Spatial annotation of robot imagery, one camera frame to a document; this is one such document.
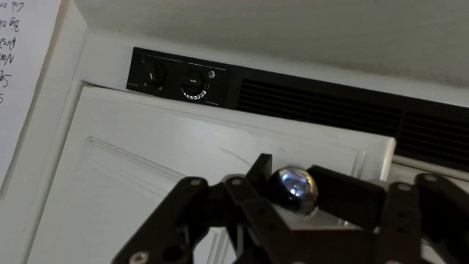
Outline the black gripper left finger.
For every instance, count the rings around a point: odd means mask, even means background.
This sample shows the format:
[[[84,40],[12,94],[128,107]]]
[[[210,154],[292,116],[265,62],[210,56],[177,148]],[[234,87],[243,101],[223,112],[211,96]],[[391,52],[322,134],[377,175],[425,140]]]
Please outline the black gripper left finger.
[[[211,228],[223,228],[234,242],[233,264],[270,264],[242,228],[240,207],[229,185],[210,186],[202,178],[183,178],[160,203],[111,264],[193,264],[193,250]]]

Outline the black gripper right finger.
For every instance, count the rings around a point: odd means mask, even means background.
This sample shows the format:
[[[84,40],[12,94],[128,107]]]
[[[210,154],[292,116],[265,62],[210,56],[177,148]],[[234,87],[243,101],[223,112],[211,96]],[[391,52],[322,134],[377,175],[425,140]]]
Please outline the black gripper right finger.
[[[378,261],[412,264],[425,239],[447,264],[469,264],[469,194],[444,176],[418,173],[387,188],[311,166],[318,207],[366,232],[378,229]]]

